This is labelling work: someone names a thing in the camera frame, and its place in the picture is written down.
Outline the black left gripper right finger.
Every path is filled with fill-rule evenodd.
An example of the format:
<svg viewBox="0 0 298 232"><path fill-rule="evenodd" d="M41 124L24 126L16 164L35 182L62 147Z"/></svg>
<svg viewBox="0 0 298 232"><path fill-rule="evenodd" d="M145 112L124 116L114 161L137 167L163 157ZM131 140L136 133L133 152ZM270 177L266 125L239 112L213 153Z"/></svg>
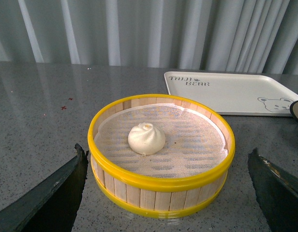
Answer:
<svg viewBox="0 0 298 232"><path fill-rule="evenodd" d="M248 156L256 200L273 232L298 232L298 178L258 154Z"/></svg>

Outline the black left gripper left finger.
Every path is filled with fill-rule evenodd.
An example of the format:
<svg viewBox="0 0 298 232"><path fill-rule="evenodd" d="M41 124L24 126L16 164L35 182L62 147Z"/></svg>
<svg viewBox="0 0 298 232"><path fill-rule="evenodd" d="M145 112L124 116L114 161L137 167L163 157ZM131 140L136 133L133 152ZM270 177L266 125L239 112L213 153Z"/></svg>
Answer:
<svg viewBox="0 0 298 232"><path fill-rule="evenodd" d="M88 151L76 156L0 211L0 232L70 232L87 179Z"/></svg>

